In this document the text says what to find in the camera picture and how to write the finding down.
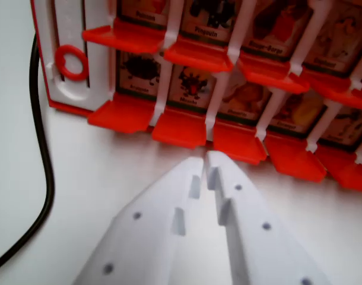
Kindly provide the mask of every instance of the cartoon character illustration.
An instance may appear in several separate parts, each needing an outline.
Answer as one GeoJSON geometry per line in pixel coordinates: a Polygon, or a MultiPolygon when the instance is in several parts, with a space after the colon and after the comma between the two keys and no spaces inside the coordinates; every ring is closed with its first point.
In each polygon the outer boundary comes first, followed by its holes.
{"type": "Polygon", "coordinates": [[[298,94],[292,94],[287,99],[280,111],[274,116],[274,119],[293,123],[293,112],[300,106],[301,103],[302,96],[298,94]]]}
{"type": "Polygon", "coordinates": [[[235,89],[233,94],[222,101],[228,103],[234,110],[242,110],[250,113],[260,113],[258,102],[263,100],[263,87],[256,83],[247,82],[235,89]]]}
{"type": "Polygon", "coordinates": [[[149,12],[161,14],[165,8],[166,3],[167,0],[136,0],[135,6],[149,12]]]}
{"type": "Polygon", "coordinates": [[[123,62],[120,66],[121,69],[127,69],[130,73],[128,79],[138,77],[144,80],[149,80],[150,85],[153,86],[153,79],[159,82],[160,79],[160,64],[153,58],[144,58],[142,55],[135,55],[128,53],[128,60],[123,62]]]}
{"type": "Polygon", "coordinates": [[[207,72],[184,66],[179,75],[181,89],[184,90],[183,95],[185,97],[194,96],[194,99],[198,100],[200,98],[198,93],[202,92],[203,88],[207,86],[208,76],[209,73],[207,72]]]}
{"type": "Polygon", "coordinates": [[[275,0],[253,22],[253,36],[258,40],[274,36],[285,43],[293,34],[295,23],[308,11],[307,0],[275,0]]]}
{"type": "Polygon", "coordinates": [[[352,139],[356,135],[357,131],[362,127],[362,122],[357,123],[357,121],[362,120],[362,112],[358,109],[351,109],[350,114],[338,114],[335,117],[335,120],[346,120],[346,119],[348,119],[348,123],[338,133],[338,136],[344,137],[345,135],[348,134],[348,138],[352,139]]]}
{"type": "Polygon", "coordinates": [[[298,126],[309,126],[323,106],[320,97],[292,94],[274,119],[289,122],[298,126]]]}
{"type": "Polygon", "coordinates": [[[326,22],[316,39],[317,45],[322,48],[322,56],[345,58],[358,44],[360,26],[351,9],[339,15],[334,24],[326,22]]]}
{"type": "Polygon", "coordinates": [[[190,15],[198,17],[201,10],[209,13],[208,27],[217,29],[221,25],[227,29],[231,26],[228,20],[235,15],[235,0],[193,0],[190,15]]]}

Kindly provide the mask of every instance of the printed character name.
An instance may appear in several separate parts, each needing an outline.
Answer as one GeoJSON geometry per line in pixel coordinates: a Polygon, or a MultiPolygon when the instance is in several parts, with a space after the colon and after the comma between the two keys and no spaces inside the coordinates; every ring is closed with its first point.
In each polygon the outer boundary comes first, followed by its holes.
{"type": "Polygon", "coordinates": [[[143,18],[143,19],[150,20],[150,21],[156,21],[155,16],[147,15],[147,14],[144,14],[139,11],[136,11],[136,17],[143,18]]]}
{"type": "Polygon", "coordinates": [[[278,49],[277,47],[273,47],[271,45],[265,46],[265,45],[263,45],[261,43],[256,43],[253,40],[250,41],[249,46],[251,46],[251,47],[253,47],[255,49],[259,49],[259,50],[266,49],[266,51],[276,53],[277,55],[282,53],[282,49],[278,49]]]}
{"type": "Polygon", "coordinates": [[[324,65],[326,67],[335,68],[336,64],[333,62],[328,62],[324,59],[314,58],[314,63],[319,65],[324,65]]]}
{"type": "Polygon", "coordinates": [[[328,140],[337,141],[337,142],[341,143],[343,141],[343,138],[337,138],[332,135],[328,135],[328,140]]]}
{"type": "Polygon", "coordinates": [[[238,112],[238,111],[231,110],[231,109],[229,109],[229,110],[227,111],[227,113],[233,114],[233,115],[236,115],[236,116],[242,116],[242,117],[246,117],[246,116],[247,116],[247,114],[244,113],[244,112],[238,112]]]}
{"type": "Polygon", "coordinates": [[[218,36],[218,34],[217,34],[216,32],[214,32],[214,31],[207,31],[207,30],[204,30],[204,29],[202,29],[202,28],[200,28],[200,27],[198,27],[198,26],[195,26],[194,31],[195,31],[196,33],[203,34],[204,36],[209,36],[209,37],[217,37],[217,36],[218,36]]]}
{"type": "Polygon", "coordinates": [[[189,103],[189,104],[197,105],[197,102],[196,102],[196,101],[194,101],[194,100],[188,100],[188,99],[185,99],[184,97],[180,97],[180,101],[181,101],[181,102],[184,102],[184,103],[189,103]]]}
{"type": "Polygon", "coordinates": [[[281,126],[283,128],[286,128],[286,129],[295,129],[296,126],[293,126],[293,125],[289,125],[288,123],[283,123],[283,122],[277,122],[277,125],[278,126],[281,126]]]}
{"type": "Polygon", "coordinates": [[[146,88],[142,88],[142,87],[138,87],[138,86],[133,86],[132,84],[131,84],[131,86],[130,86],[129,88],[135,89],[136,91],[140,91],[140,92],[146,92],[146,93],[149,92],[149,90],[146,89],[146,88]]]}

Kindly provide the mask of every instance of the white table surface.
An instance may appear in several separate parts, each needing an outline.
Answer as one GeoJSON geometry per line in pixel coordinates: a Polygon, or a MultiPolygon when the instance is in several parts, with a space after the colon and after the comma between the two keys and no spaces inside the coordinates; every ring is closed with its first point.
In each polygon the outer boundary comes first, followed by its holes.
{"type": "MultiPolygon", "coordinates": [[[[32,224],[45,197],[28,94],[33,34],[28,1],[0,0],[0,255],[32,224]]],[[[0,269],[0,284],[71,284],[125,204],[181,160],[206,152],[90,126],[49,108],[42,78],[40,91],[55,203],[36,238],[0,269]]],[[[362,284],[362,193],[331,178],[316,184],[280,175],[267,161],[238,164],[333,284],[362,284]]],[[[205,185],[190,202],[170,284],[231,283],[225,231],[205,185]]]]}

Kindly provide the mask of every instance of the red ring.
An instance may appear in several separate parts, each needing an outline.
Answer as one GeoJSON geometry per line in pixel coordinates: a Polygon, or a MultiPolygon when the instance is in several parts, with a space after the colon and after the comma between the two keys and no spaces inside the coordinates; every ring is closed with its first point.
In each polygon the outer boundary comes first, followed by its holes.
{"type": "Polygon", "coordinates": [[[57,69],[59,72],[65,76],[66,78],[69,78],[70,80],[74,81],[80,81],[85,80],[88,77],[88,60],[85,56],[84,52],[80,49],[76,48],[75,46],[71,45],[63,45],[57,48],[55,53],[55,63],[57,66],[57,69]],[[74,55],[76,58],[78,58],[82,63],[82,71],[81,73],[73,73],[70,72],[65,67],[65,57],[67,53],[70,53],[74,55]]]}

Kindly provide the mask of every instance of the black cable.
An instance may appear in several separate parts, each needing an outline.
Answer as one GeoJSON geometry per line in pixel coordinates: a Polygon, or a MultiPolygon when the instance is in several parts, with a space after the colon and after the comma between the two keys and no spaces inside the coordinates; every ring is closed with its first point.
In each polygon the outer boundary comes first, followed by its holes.
{"type": "Polygon", "coordinates": [[[33,39],[31,60],[29,66],[29,92],[31,98],[32,114],[34,120],[34,127],[36,129],[37,141],[40,147],[40,153],[43,160],[43,166],[46,179],[46,197],[44,206],[36,218],[31,227],[25,234],[10,247],[0,257],[0,268],[10,260],[41,228],[46,221],[50,210],[52,209],[53,200],[55,197],[55,178],[53,175],[52,162],[50,161],[50,155],[48,146],[46,144],[45,132],[43,127],[43,121],[41,117],[40,102],[39,102],[39,87],[38,87],[38,75],[39,75],[39,48],[37,47],[36,35],[33,39]]]}

